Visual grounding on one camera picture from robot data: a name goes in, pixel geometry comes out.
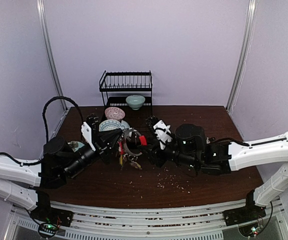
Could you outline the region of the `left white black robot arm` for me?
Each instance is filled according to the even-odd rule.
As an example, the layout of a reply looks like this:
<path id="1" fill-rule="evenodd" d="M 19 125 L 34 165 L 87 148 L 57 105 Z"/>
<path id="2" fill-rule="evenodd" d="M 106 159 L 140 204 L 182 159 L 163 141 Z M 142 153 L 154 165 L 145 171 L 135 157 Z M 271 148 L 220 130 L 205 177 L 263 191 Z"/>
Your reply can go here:
<path id="1" fill-rule="evenodd" d="M 121 129 L 82 133 L 85 145 L 74 151 L 61 136 L 43 146 L 40 160 L 26 160 L 0 152 L 0 197 L 28 211 L 37 213 L 45 222 L 56 218 L 56 211 L 44 189 L 58 189 L 97 160 L 108 162 Z"/>

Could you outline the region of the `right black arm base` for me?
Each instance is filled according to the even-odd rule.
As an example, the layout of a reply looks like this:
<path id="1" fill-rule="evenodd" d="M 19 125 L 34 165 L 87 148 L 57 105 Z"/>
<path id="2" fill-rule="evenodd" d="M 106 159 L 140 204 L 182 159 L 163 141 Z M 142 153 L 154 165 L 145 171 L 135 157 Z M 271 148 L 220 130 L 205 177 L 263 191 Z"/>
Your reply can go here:
<path id="1" fill-rule="evenodd" d="M 254 190 L 246 195 L 245 206 L 225 210 L 223 218 L 227 226 L 247 223 L 266 216 L 266 207 L 255 205 Z"/>

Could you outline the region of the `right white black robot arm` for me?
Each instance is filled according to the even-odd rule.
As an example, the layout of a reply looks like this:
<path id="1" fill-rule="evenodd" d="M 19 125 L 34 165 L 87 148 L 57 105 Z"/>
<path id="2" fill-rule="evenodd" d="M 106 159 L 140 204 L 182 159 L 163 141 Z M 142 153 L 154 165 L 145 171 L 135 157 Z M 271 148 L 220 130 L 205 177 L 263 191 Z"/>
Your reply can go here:
<path id="1" fill-rule="evenodd" d="M 170 125 L 160 120 L 150 129 L 152 137 L 141 137 L 138 149 L 159 167 L 172 161 L 196 172 L 219 176 L 252 166 L 282 163 L 269 180 L 247 195 L 246 206 L 240 210 L 245 221 L 252 220 L 260 208 L 265 208 L 288 188 L 288 131 L 243 142 L 230 137 L 207 141 L 204 129 L 190 123 L 171 132 Z"/>

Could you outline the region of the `bunch of metal keys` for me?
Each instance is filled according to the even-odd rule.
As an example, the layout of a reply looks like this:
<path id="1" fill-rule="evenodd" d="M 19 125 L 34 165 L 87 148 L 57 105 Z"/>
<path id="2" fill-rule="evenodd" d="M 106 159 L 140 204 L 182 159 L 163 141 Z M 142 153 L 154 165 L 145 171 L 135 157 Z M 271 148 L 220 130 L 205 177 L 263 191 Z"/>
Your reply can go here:
<path id="1" fill-rule="evenodd" d="M 142 166 L 138 163 L 138 157 L 142 155 L 141 152 L 131 152 L 127 146 L 127 143 L 123 141 L 118 142 L 118 152 L 120 170 L 122 170 L 127 163 L 129 163 L 129 165 L 135 169 L 142 170 Z"/>

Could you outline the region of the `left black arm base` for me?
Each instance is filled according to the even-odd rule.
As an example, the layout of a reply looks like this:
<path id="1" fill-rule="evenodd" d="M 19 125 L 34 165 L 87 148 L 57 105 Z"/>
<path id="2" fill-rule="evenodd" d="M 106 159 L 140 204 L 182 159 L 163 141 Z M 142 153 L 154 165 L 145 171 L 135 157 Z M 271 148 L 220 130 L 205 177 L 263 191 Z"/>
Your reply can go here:
<path id="1" fill-rule="evenodd" d="M 64 227 L 71 226 L 74 215 L 72 211 L 51 207 L 50 197 L 43 191 L 37 190 L 36 194 L 36 208 L 30 211 L 33 219 Z"/>

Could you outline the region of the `large keyring with red grip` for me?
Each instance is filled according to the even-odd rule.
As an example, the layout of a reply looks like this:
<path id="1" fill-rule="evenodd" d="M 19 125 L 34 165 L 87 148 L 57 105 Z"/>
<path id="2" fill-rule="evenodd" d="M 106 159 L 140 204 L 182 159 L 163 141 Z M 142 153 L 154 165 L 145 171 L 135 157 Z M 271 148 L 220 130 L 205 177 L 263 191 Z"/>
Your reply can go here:
<path id="1" fill-rule="evenodd" d="M 134 128 L 127 128 L 122 131 L 121 143 L 125 154 L 133 157 L 142 155 L 140 137 L 143 137 L 143 135 Z"/>

